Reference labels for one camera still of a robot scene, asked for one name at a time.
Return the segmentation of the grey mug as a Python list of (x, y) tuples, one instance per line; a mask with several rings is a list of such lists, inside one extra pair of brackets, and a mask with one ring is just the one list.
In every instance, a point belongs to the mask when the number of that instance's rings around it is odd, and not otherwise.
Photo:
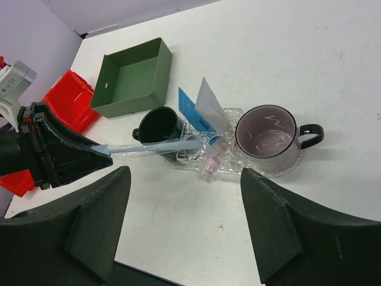
[(324, 140), (318, 124), (298, 126), (292, 113), (278, 105), (260, 105), (238, 121), (235, 138), (241, 151), (267, 175), (294, 169), (303, 151)]

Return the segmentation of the clear textured acrylic holder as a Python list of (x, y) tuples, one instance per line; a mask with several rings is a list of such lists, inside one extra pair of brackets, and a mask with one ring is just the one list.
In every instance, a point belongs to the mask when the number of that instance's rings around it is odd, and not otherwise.
[(203, 143), (203, 147), (192, 154), (187, 151), (178, 151), (176, 160), (166, 160), (166, 163), (175, 169), (198, 172), (204, 164), (211, 144), (217, 139), (224, 137), (227, 140), (228, 146), (226, 156), (221, 162), (221, 167), (217, 172), (231, 175), (241, 174), (245, 163), (240, 155), (240, 151), (235, 147), (235, 127), (239, 119), (243, 116), (243, 110), (241, 108), (225, 108), (224, 111), (231, 122), (230, 131), (228, 133), (198, 132), (187, 120), (184, 120), (181, 138), (200, 139)]

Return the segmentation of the blue toothpaste tube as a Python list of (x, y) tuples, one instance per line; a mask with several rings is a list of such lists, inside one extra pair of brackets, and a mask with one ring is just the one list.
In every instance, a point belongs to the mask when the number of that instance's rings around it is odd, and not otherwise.
[(217, 133), (208, 121), (196, 111), (194, 102), (186, 95), (182, 88), (178, 88), (178, 100), (179, 111), (196, 131)]

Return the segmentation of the dark green mug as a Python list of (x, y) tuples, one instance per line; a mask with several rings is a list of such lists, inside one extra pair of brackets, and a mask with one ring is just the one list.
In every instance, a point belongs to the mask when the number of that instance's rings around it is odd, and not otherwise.
[(170, 107), (151, 110), (132, 132), (132, 138), (142, 144), (179, 139), (184, 122)]

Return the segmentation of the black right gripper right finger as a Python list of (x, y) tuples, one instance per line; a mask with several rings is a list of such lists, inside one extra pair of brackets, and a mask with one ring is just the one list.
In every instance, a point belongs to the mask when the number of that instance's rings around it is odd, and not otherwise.
[(249, 168), (241, 194), (262, 284), (380, 284), (380, 222), (317, 204)]

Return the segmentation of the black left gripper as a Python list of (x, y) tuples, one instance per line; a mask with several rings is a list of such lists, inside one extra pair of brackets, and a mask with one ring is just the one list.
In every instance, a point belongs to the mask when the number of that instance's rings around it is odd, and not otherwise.
[(1, 177), (29, 171), (33, 186), (56, 188), (113, 165), (99, 144), (61, 123), (45, 102), (1, 108)]

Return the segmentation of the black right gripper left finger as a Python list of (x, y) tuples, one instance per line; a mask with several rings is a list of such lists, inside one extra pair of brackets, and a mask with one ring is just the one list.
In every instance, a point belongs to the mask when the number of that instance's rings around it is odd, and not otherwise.
[(122, 166), (54, 201), (1, 219), (1, 285), (109, 283), (129, 200)]

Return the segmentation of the white orange toothpaste tube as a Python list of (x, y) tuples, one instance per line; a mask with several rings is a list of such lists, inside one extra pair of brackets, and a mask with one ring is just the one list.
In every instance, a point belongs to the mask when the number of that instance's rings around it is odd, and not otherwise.
[(216, 132), (226, 133), (230, 130), (230, 119), (204, 77), (199, 88), (195, 108)]

